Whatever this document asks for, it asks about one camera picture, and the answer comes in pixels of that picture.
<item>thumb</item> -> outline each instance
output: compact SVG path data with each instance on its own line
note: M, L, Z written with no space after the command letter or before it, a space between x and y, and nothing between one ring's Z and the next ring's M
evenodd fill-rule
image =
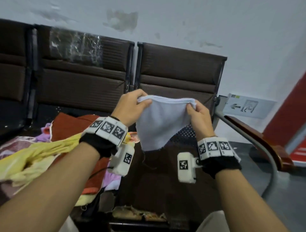
M138 104L138 107L140 107L142 110L145 108L148 108L152 104L152 99L147 99Z
M194 108L192 107L192 105L190 103L188 103L186 105L186 110L187 110L187 113L192 116L194 113L196 113L196 111L194 110Z

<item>chair backrest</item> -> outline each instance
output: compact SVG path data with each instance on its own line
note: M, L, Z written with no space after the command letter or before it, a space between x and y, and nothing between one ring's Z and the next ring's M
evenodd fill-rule
M32 26L0 20L0 122L26 118L32 71Z
M138 43L135 89L170 98L195 98L213 112L226 57Z
M58 112L110 114L128 92L134 43L47 26L36 26L36 119Z

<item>white wall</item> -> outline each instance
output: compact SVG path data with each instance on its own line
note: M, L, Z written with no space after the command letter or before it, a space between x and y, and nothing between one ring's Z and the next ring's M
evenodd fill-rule
M136 28L119 32L105 26L114 23L107 20L110 9L137 12ZM227 56L219 94L278 102L264 120L238 117L258 131L264 130L306 70L305 12L304 0L0 2L0 18ZM222 122L216 132L245 141Z

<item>wooden armrest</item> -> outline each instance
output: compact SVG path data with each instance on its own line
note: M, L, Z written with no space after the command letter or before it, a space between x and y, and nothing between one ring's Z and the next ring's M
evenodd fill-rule
M251 128L250 126L246 125L245 123L241 122L239 119L235 117L226 115L225 118L229 120L231 123L233 123L235 126L239 127L241 130L243 130L245 133L247 133L257 142L262 144L272 154L273 159L276 162L277 169L279 171L289 171L294 166L291 158L289 157L289 155L282 146L277 145L274 142L268 140L267 138L265 138L265 136L262 133ZM263 152L258 147L256 148L260 151L260 154L265 159L269 160L265 152Z

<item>white towel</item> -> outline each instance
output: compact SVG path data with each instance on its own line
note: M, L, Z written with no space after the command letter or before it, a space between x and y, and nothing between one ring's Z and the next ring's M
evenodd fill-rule
M136 122L136 129L143 151L158 150L166 145L173 135L190 124L186 104L196 108L193 98L172 99L154 95L140 97L138 102L152 99Z

